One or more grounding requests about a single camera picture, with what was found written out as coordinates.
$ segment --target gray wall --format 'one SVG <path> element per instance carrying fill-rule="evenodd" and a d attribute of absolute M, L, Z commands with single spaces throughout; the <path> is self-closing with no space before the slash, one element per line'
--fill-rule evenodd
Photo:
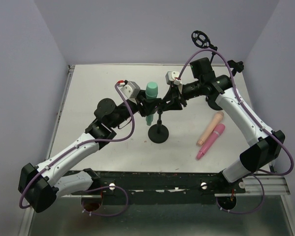
<path fill-rule="evenodd" d="M 245 59 L 278 0 L 35 2 L 64 58 L 90 64 L 185 63 L 197 49 L 194 30 L 207 33 L 227 58 Z"/>
<path fill-rule="evenodd" d="M 245 60 L 244 76 L 256 112 L 286 134 L 295 159 L 295 0 L 281 0 Z M 282 151 L 278 171 L 290 166 Z M 295 169 L 286 176 L 295 206 Z"/>
<path fill-rule="evenodd" d="M 46 156 L 67 66 L 32 0 L 0 0 L 0 236 L 17 235 L 21 168 Z"/>

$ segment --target pink bottle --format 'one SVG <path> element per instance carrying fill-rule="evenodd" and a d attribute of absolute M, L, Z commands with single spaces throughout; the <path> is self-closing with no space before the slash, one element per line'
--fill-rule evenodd
<path fill-rule="evenodd" d="M 215 142 L 215 140 L 220 137 L 221 134 L 223 134 L 225 130 L 225 125 L 218 124 L 213 132 L 211 133 L 210 137 L 206 140 L 206 142 L 201 147 L 200 151 L 197 155 L 197 160 L 200 160 L 201 157 L 203 157 L 206 152 L 209 150 L 209 148 L 212 146 L 212 144 Z"/>

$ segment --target purple cable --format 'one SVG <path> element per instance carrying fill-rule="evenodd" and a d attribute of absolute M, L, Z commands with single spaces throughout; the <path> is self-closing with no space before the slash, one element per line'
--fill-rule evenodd
<path fill-rule="evenodd" d="M 128 109 L 128 112 L 130 114 L 131 117 L 131 121 L 132 121 L 132 127 L 131 127 L 131 131 L 128 134 L 128 136 L 122 138 L 122 139 L 91 139 L 91 140 L 87 140 L 84 142 L 81 142 L 79 144 L 77 144 L 77 148 L 79 148 L 80 146 L 84 145 L 84 144 L 88 144 L 88 143 L 93 143 L 93 142 L 121 142 L 121 141 L 125 141 L 127 139 L 129 139 L 131 137 L 131 135 L 134 132 L 134 127 L 135 127 L 135 122 L 134 122 L 134 117 L 133 117 L 133 113 L 131 111 L 131 108 L 129 106 L 129 104 L 127 103 L 126 99 L 123 97 L 122 93 L 120 92 L 120 90 L 118 89 L 118 83 L 115 84 L 115 89 L 117 91 L 117 93 L 119 94 L 119 96 L 121 97 L 122 101 L 124 102 L 124 104 L 126 105 L 126 108 Z M 60 155 L 58 158 L 56 158 L 54 161 L 52 161 L 50 164 L 48 164 L 47 166 L 50 168 L 52 167 L 55 163 L 57 163 L 60 159 L 64 158 L 66 155 L 68 155 L 70 152 L 72 152 L 73 150 L 77 149 L 76 147 L 72 147 L 69 150 L 67 150 L 66 152 L 64 152 L 62 155 Z M 28 207 L 30 207 L 30 205 L 24 206 L 23 205 L 23 199 L 25 198 L 25 195 L 27 193 L 27 191 L 29 190 L 30 186 L 35 182 L 35 180 L 41 176 L 44 172 L 46 171 L 46 169 L 42 169 L 39 173 L 37 173 L 34 178 L 32 178 L 30 180 L 30 182 L 26 185 L 25 189 L 23 190 L 23 193 L 21 194 L 21 198 L 19 201 L 19 207 L 21 209 L 26 209 Z"/>
<path fill-rule="evenodd" d="M 254 213 L 256 211 L 258 211 L 262 205 L 265 203 L 265 189 L 260 181 L 260 179 L 258 179 L 254 174 L 251 174 L 254 178 L 256 178 L 256 180 L 259 182 L 260 186 L 261 186 L 261 189 L 262 189 L 262 200 L 261 202 L 259 203 L 259 205 L 253 209 L 253 210 L 249 210 L 249 211 L 245 211 L 245 212 L 237 212 L 237 211 L 231 211 L 231 210 L 226 210 L 226 209 L 223 209 L 220 204 L 218 203 L 217 201 L 217 198 L 216 198 L 216 204 L 218 206 L 218 208 L 220 208 L 220 210 L 224 211 L 224 212 L 227 212 L 227 213 L 230 213 L 230 214 L 235 214 L 235 215 L 245 215 L 245 214 L 250 214 L 250 213 Z"/>
<path fill-rule="evenodd" d="M 201 52 L 213 52 L 215 54 L 217 54 L 222 60 L 223 62 L 225 63 L 227 69 L 228 69 L 228 72 L 230 74 L 230 78 L 231 78 L 231 81 L 232 81 L 232 86 L 233 86 L 233 90 L 234 90 L 234 94 L 238 100 L 238 103 L 240 103 L 240 105 L 243 107 L 243 109 L 245 110 L 245 112 L 249 115 L 249 117 L 257 124 L 257 126 L 263 130 L 267 135 L 269 135 L 272 139 L 275 140 L 275 142 L 278 143 L 278 145 L 285 151 L 285 153 L 287 154 L 287 156 L 289 156 L 289 159 L 291 161 L 291 166 L 290 168 L 284 172 L 284 173 L 281 173 L 281 174 L 276 174 L 276 173 L 272 173 L 272 172 L 269 172 L 269 171 L 264 171 L 264 170 L 259 170 L 259 171 L 262 171 L 264 173 L 267 173 L 269 175 L 274 175 L 274 176 L 285 176 L 287 174 L 289 174 L 290 172 L 292 172 L 293 168 L 294 168 L 294 159 L 291 155 L 291 153 L 288 151 L 288 149 L 273 135 L 271 134 L 271 132 L 267 131 L 265 128 L 263 128 L 263 126 L 258 122 L 258 120 L 251 114 L 251 112 L 247 109 L 247 107 L 245 106 L 245 104 L 243 102 L 241 102 L 241 99 L 237 93 L 237 90 L 236 90 L 236 85 L 235 85 L 235 81 L 234 81 L 234 77 L 233 77 L 233 74 L 232 74 L 232 70 L 230 68 L 230 66 L 228 65 L 226 59 L 217 51 L 215 50 L 212 50 L 210 48 L 207 48 L 207 49 L 201 49 L 201 50 L 198 50 L 196 51 L 188 60 L 187 62 L 185 63 L 185 65 L 183 66 L 183 68 L 181 69 L 181 72 L 178 76 L 178 79 L 181 79 L 181 75 L 183 74 L 185 68 L 187 67 L 187 65 L 190 63 L 190 61 L 195 57 L 195 55 L 201 53 Z"/>
<path fill-rule="evenodd" d="M 106 188 L 112 188 L 112 187 L 111 186 L 104 186 L 104 187 L 100 187 L 100 188 L 95 188 L 95 189 L 87 190 L 87 191 L 84 191 L 84 192 L 89 193 L 89 192 L 93 192 L 93 191 L 97 191 L 97 190 L 101 190 L 101 189 L 106 189 Z M 124 195 L 126 196 L 126 203 L 124 205 L 124 208 L 121 211 L 119 211 L 117 213 L 114 213 L 114 214 L 101 214 L 101 213 L 96 213 L 96 212 L 85 210 L 84 203 L 82 203 L 82 207 L 83 207 L 82 213 L 86 211 L 87 213 L 89 213 L 91 215 L 105 216 L 105 217 L 113 217 L 113 216 L 118 216 L 118 215 L 123 214 L 128 209 L 128 204 L 129 204 L 128 194 L 127 194 L 126 190 L 124 190 L 123 188 L 121 188 L 119 186 L 113 186 L 113 188 L 120 189 L 124 193 Z"/>

